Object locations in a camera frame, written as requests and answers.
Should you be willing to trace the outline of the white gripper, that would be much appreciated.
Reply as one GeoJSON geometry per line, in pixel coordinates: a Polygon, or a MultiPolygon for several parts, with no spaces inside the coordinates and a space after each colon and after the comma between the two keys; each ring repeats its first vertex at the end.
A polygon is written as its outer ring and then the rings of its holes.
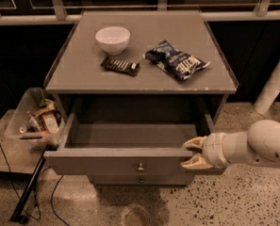
{"type": "Polygon", "coordinates": [[[209,136],[194,137],[186,141],[182,147],[188,150],[202,150],[203,155],[197,153],[190,160],[181,162],[180,166],[186,170],[207,170],[213,167],[226,168],[229,165],[223,153],[223,139],[226,133],[212,133],[209,136]]]}

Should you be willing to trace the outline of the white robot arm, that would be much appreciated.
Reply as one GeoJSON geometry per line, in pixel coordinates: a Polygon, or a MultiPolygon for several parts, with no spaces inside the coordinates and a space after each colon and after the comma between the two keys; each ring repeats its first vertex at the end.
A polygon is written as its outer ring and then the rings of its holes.
{"type": "Polygon", "coordinates": [[[226,168],[233,164],[280,168],[280,122],[257,121],[247,131],[195,137],[183,147],[199,150],[180,163],[186,170],[226,168]]]}

